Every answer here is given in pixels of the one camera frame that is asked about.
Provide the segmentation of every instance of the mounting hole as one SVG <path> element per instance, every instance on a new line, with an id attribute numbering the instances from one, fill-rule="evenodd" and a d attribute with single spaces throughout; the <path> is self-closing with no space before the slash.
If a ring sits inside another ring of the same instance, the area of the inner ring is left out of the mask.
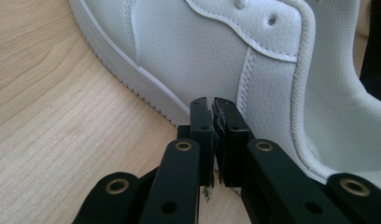
<path id="1" fill-rule="evenodd" d="M 129 185 L 129 181 L 127 179 L 114 179 L 109 181 L 106 185 L 106 192 L 108 194 L 119 194 L 127 190 Z"/>
<path id="2" fill-rule="evenodd" d="M 173 214 L 176 211 L 176 204 L 173 202 L 164 203 L 162 205 L 162 212 L 165 214 Z"/>
<path id="3" fill-rule="evenodd" d="M 355 179 L 341 179 L 340 186 L 342 186 L 342 188 L 347 190 L 349 193 L 360 197 L 367 197 L 371 194 L 371 191 L 364 184 Z"/>
<path id="4" fill-rule="evenodd" d="M 304 204 L 304 207 L 311 213 L 314 213 L 314 214 L 317 214 L 317 215 L 320 215 L 322 214 L 323 210 L 322 210 L 322 207 L 319 206 L 318 204 L 316 203 L 312 203 L 312 202 L 306 202 Z"/>
<path id="5" fill-rule="evenodd" d="M 255 144 L 255 147 L 259 150 L 262 150 L 262 151 L 272 151 L 273 150 L 273 146 L 267 142 L 259 142 L 259 143 Z"/>
<path id="6" fill-rule="evenodd" d="M 273 26 L 273 25 L 275 25 L 276 21 L 277 21 L 277 16 L 276 15 L 272 15 L 272 16 L 270 16 L 269 20 L 267 21 L 267 24 L 269 26 Z"/>
<path id="7" fill-rule="evenodd" d="M 175 148 L 176 148 L 176 150 L 180 150 L 180 151 L 188 151 L 189 149 L 191 149 L 191 143 L 189 143 L 189 142 L 178 142 L 178 143 L 176 143 Z"/>

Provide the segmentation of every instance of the shoe sole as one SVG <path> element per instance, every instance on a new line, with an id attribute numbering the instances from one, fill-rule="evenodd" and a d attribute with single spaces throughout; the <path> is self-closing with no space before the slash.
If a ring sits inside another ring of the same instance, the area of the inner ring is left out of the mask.
<path id="1" fill-rule="evenodd" d="M 69 3 L 81 33 L 103 65 L 173 124 L 189 124 L 189 107 L 114 44 L 94 19 L 85 1 L 70 0 Z"/>

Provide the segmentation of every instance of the brass grommet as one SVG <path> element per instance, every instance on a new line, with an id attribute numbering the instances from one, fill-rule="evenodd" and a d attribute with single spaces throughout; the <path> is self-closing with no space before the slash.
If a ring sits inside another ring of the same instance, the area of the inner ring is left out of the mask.
<path id="1" fill-rule="evenodd" d="M 259 150 L 262 150 L 262 151 L 272 151 L 273 150 L 273 146 L 267 142 L 258 142 L 257 144 L 255 144 L 255 147 Z"/>
<path id="2" fill-rule="evenodd" d="M 129 181 L 127 179 L 119 178 L 109 181 L 106 185 L 106 192 L 108 194 L 119 194 L 129 188 Z"/>
<path id="3" fill-rule="evenodd" d="M 355 179 L 341 179 L 340 186 L 348 192 L 360 197 L 367 197 L 371 194 L 371 191 L 364 184 Z"/>
<path id="4" fill-rule="evenodd" d="M 176 148 L 176 150 L 180 150 L 180 151 L 188 151 L 189 149 L 191 149 L 191 143 L 189 143 L 189 142 L 178 142 L 178 143 L 176 143 L 175 148 Z"/>

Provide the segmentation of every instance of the white sneaker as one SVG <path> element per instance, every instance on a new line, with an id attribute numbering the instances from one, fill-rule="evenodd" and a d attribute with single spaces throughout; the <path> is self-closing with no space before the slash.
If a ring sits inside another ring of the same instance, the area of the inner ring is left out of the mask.
<path id="1" fill-rule="evenodd" d="M 70 4 L 109 70 L 175 124 L 189 122 L 192 100 L 225 98 L 317 181 L 349 172 L 381 188 L 381 103 L 351 57 L 357 1 L 310 0 L 314 54 L 304 1 Z"/>

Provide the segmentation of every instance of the wood grain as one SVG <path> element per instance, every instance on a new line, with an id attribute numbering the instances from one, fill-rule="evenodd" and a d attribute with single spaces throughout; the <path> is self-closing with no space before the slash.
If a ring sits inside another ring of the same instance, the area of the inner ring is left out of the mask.
<path id="1" fill-rule="evenodd" d="M 0 0 L 0 223 L 71 223 L 105 175 L 159 165 L 176 127 L 119 83 L 65 0 Z M 200 223 L 249 223 L 217 186 Z"/>

